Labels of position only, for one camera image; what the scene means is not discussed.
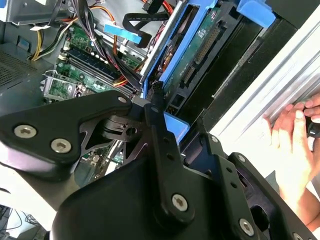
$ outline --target ventilation grille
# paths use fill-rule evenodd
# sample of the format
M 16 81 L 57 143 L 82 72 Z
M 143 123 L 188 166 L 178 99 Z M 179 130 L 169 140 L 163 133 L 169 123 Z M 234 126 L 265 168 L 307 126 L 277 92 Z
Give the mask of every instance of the ventilation grille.
M 34 72 L 37 72 L 36 68 L 0 51 L 0 88 Z

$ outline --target blue plastic bracket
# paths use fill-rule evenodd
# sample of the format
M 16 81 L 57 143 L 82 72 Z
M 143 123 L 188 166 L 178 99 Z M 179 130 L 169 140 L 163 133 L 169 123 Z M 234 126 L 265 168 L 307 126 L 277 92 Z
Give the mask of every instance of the blue plastic bracket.
M 180 143 L 190 129 L 189 124 L 167 112 L 164 113 L 164 120 L 166 129 L 169 132 L 172 132 L 175 136 L 176 142 Z
M 135 44 L 139 44 L 141 41 L 141 37 L 138 36 L 135 33 L 132 33 L 130 31 L 127 31 L 121 27 L 105 24 L 103 31 L 105 33 L 117 35 L 119 37 L 122 37 L 124 39 L 128 39 L 131 42 L 134 42 Z
M 4 9 L 7 5 L 7 0 L 0 0 L 0 9 Z
M 236 10 L 263 28 L 270 27 L 276 20 L 276 16 L 265 0 L 240 0 Z
M 175 52 L 174 56 L 172 57 L 168 67 L 166 68 L 165 72 L 162 74 L 162 76 L 160 77 L 160 81 L 164 82 L 164 84 L 166 84 L 166 82 L 168 81 L 168 79 L 170 78 L 171 74 L 173 73 L 173 71 L 175 70 L 179 60 L 181 59 L 182 55 L 185 53 L 187 47 L 189 46 L 192 38 L 194 37 L 194 35 L 196 34 L 199 26 L 201 25 L 203 19 L 205 18 L 207 12 L 209 9 L 212 9 L 213 7 L 215 7 L 215 5 L 217 4 L 218 0 L 190 0 L 187 4 L 187 6 L 185 7 L 183 13 L 181 14 L 181 18 L 185 12 L 185 10 L 187 9 L 188 5 L 193 5 L 193 6 L 197 6 L 199 9 L 197 11 L 197 14 L 195 15 L 188 31 L 185 34 L 185 37 L 183 38 L 181 44 L 179 45 L 177 51 Z M 154 69 L 156 66 L 156 63 L 158 62 L 160 56 L 162 56 L 162 53 L 164 51 L 165 47 L 162 49 L 162 51 L 158 54 L 158 57 L 155 61 L 155 64 L 153 65 L 153 67 L 151 69 Z M 146 98 L 147 96 L 147 91 L 148 91 L 148 80 L 150 77 L 152 71 L 149 72 L 148 76 L 146 77 L 146 80 L 144 81 L 144 86 L 143 86 L 143 98 Z

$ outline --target hand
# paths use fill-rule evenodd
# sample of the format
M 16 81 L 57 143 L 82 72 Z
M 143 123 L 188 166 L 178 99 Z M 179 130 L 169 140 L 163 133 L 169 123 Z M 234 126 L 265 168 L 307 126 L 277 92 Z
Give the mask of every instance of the hand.
M 305 102 L 304 114 L 307 117 L 311 117 L 314 123 L 320 124 L 320 93 L 312 96 L 308 101 Z
M 315 154 L 308 148 L 304 104 L 288 105 L 271 128 L 264 119 L 264 132 L 277 159 L 276 180 L 282 195 L 300 199 L 308 182 L 319 169 Z

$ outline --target silver screw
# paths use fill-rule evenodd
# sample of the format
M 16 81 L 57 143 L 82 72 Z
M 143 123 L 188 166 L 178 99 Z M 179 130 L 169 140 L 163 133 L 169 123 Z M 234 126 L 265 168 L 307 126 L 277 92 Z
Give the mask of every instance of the silver screw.
M 58 154 L 66 154 L 71 150 L 71 143 L 63 138 L 57 138 L 51 142 L 51 148 Z
M 241 155 L 238 155 L 238 158 L 239 158 L 239 160 L 241 161 L 241 162 L 245 162 L 246 161 L 246 159 L 243 157 L 243 156 L 241 156 Z
M 172 196 L 172 203 L 181 212 L 185 212 L 188 209 L 187 200 L 180 194 L 175 194 Z
M 123 98 L 122 96 L 118 97 L 118 100 L 124 104 L 127 102 L 127 100 L 125 98 Z
M 211 136 L 212 141 L 214 141 L 215 143 L 218 143 L 218 139 L 215 136 Z
M 242 231 L 244 231 L 244 233 L 247 234 L 248 236 L 252 237 L 255 234 L 254 228 L 252 227 L 250 222 L 248 222 L 244 218 L 240 219 L 239 224 Z
M 37 130 L 30 125 L 19 125 L 13 130 L 14 134 L 22 139 L 33 138 L 37 134 Z
M 156 113 L 159 113 L 159 110 L 156 108 L 156 107 L 151 107 L 152 111 L 156 112 Z
M 299 234 L 295 232 L 293 233 L 293 237 L 294 237 L 294 240 L 303 240 L 302 237 L 300 237 Z

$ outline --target finger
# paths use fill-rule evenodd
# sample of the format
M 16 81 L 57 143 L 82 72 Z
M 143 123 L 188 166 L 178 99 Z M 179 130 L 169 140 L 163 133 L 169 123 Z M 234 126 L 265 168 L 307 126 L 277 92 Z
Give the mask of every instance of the finger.
M 280 113 L 280 116 L 277 118 L 277 120 L 275 121 L 274 125 L 273 125 L 273 129 L 272 129 L 272 146 L 274 148 L 279 148 L 280 146 L 280 141 L 279 141 L 279 128 L 281 126 L 282 121 L 284 120 L 284 118 L 287 116 L 287 114 L 290 112 L 290 110 L 293 108 L 294 106 L 292 104 L 286 106 L 286 108 Z
M 304 115 L 307 117 L 312 117 L 314 115 L 320 115 L 320 106 L 308 108 L 304 110 Z
M 320 124 L 320 115 L 314 115 L 311 117 L 311 121 L 316 123 L 316 124 Z
M 305 102 L 306 108 L 313 108 L 320 105 L 320 93 L 313 95 L 308 101 Z
M 281 126 L 279 128 L 279 147 L 284 152 L 292 151 L 292 135 L 294 131 L 295 115 L 297 110 L 303 110 L 304 104 L 297 103 L 288 114 L 282 120 Z
M 261 120 L 262 124 L 262 131 L 263 131 L 263 138 L 266 141 L 266 144 L 271 145 L 272 143 L 272 128 L 271 123 L 268 118 L 263 117 Z
M 306 118 L 301 110 L 297 110 L 292 134 L 292 152 L 296 156 L 307 157 L 308 151 Z

